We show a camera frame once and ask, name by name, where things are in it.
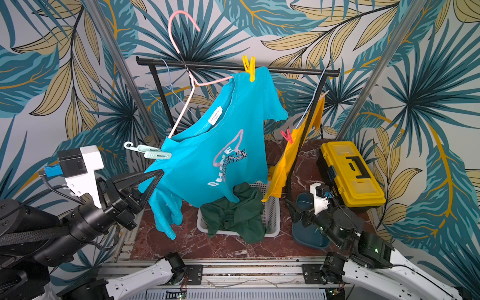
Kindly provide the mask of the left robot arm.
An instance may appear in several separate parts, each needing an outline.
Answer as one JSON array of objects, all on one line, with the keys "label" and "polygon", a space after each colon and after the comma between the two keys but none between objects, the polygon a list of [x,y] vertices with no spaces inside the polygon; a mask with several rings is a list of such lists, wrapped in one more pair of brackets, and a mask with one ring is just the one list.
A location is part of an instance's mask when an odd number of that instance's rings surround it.
[{"label": "left robot arm", "polygon": [[162,171],[96,179],[99,206],[83,204],[58,218],[25,202],[1,201],[1,298],[4,300],[126,300],[157,285],[178,284],[186,276],[180,255],[169,253],[152,266],[114,279],[89,279],[66,291],[51,289],[50,272],[110,227],[133,230]]}]

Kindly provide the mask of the light blue wire hanger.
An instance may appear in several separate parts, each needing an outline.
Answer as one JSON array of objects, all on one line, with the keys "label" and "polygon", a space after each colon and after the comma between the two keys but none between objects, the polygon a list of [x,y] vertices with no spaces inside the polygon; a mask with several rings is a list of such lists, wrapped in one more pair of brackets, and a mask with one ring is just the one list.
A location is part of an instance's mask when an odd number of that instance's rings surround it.
[{"label": "light blue wire hanger", "polygon": [[[189,108],[189,105],[186,104],[186,101],[180,97],[179,92],[175,90],[175,83],[181,79],[183,75],[186,74],[186,71],[183,70],[182,74],[176,78],[173,79],[172,73],[173,71],[180,71],[179,66],[173,66],[170,64],[169,61],[166,61],[165,59],[137,59],[137,63],[140,64],[140,61],[144,61],[144,65],[146,65],[149,69],[150,75],[153,78],[155,88],[157,90],[159,100],[161,101],[165,116],[167,117],[167,120],[173,124],[174,123],[174,118],[171,112],[171,109],[175,107],[177,104],[182,104],[186,106],[186,111],[193,115],[197,120],[196,116],[196,111],[193,111],[192,109]],[[170,95],[174,98],[175,100],[175,105],[170,105],[167,99],[167,92],[170,93]]]}]

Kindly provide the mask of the mint white clothespin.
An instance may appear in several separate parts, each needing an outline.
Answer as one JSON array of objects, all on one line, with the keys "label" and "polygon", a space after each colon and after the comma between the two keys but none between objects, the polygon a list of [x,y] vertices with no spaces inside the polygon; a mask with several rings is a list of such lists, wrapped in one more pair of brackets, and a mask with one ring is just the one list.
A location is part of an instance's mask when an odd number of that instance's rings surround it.
[{"label": "mint white clothespin", "polygon": [[143,154],[144,158],[149,160],[170,160],[172,157],[172,154],[170,152],[164,152],[157,147],[146,146],[143,144],[139,144],[138,146],[135,146],[130,141],[126,141],[124,143],[124,148],[126,150],[141,153]]}]

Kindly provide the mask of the dark green t-shirt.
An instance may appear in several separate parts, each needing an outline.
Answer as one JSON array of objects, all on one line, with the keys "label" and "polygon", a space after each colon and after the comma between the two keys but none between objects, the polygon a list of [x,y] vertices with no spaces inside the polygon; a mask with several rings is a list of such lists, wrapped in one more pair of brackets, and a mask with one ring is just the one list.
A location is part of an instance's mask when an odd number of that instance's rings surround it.
[{"label": "dark green t-shirt", "polygon": [[239,234],[247,244],[262,242],[267,230],[262,220],[263,193],[245,182],[235,186],[233,194],[238,202],[223,197],[200,207],[207,224],[208,236],[213,238],[218,231],[232,231]]}]

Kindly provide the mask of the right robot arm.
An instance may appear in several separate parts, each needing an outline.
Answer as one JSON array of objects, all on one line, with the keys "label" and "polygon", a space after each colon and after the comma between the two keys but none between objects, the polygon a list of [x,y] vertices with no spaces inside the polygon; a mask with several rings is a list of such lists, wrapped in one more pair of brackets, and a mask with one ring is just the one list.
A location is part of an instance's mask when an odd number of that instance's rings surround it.
[{"label": "right robot arm", "polygon": [[322,264],[305,264],[304,281],[350,284],[389,300],[470,300],[471,293],[423,272],[383,238],[363,231],[363,219],[343,207],[315,213],[291,208],[294,223],[314,226],[339,248]]}]

